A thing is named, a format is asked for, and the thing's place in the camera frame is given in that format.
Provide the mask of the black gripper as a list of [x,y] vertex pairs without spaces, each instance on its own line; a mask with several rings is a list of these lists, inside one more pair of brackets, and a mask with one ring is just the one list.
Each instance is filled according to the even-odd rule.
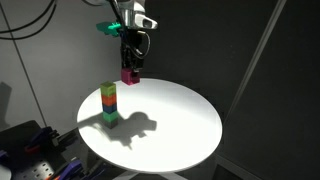
[[121,60],[122,67],[132,69],[132,78],[139,79],[143,69],[144,53],[139,50],[142,35],[137,30],[127,30],[121,34]]

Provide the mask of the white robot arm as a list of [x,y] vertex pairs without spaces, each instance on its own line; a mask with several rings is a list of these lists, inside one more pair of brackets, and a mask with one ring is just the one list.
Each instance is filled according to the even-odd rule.
[[110,4],[115,16],[115,22],[102,22],[96,25],[98,31],[105,35],[121,39],[120,54],[122,66],[122,80],[139,79],[143,69],[144,58],[149,52],[139,50],[142,37],[146,36],[151,44],[146,30],[156,29],[158,23],[145,15],[146,0],[82,0],[91,6]]

